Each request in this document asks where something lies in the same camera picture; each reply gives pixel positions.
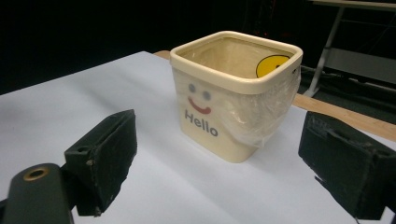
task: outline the white surface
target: white surface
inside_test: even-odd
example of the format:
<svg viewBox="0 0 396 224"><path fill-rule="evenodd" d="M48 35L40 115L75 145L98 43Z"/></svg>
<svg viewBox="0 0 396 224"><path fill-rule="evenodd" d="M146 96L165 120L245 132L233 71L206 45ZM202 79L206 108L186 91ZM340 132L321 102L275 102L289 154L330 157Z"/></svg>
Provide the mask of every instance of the white surface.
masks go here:
<svg viewBox="0 0 396 224"><path fill-rule="evenodd" d="M171 66L146 52L0 96L0 199L18 172L63 165L83 134L130 108L138 150L128 178L101 217L74 210L77 224L356 223L297 154L305 111L293 106L265 149L228 163L181 132Z"/></svg>

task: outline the metal stand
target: metal stand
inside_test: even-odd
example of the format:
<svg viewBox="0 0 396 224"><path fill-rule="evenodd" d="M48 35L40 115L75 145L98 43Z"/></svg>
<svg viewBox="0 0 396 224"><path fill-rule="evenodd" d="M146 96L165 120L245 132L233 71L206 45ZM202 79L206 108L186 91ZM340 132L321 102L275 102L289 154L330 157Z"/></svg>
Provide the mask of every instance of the metal stand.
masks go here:
<svg viewBox="0 0 396 224"><path fill-rule="evenodd" d="M318 66L315 71L314 77L312 78L311 85L309 86L309 89L304 93L304 95L306 96L313 97L315 93L317 93L317 91L319 90L318 81L323 71L324 64L326 63L330 48L332 47L332 41L335 37L335 34L337 33L338 25L340 24L341 18L343 17L344 10L344 7L340 7L338 9L337 16L335 17L334 24L332 25L332 30L330 31L326 45L320 55Z"/></svg>

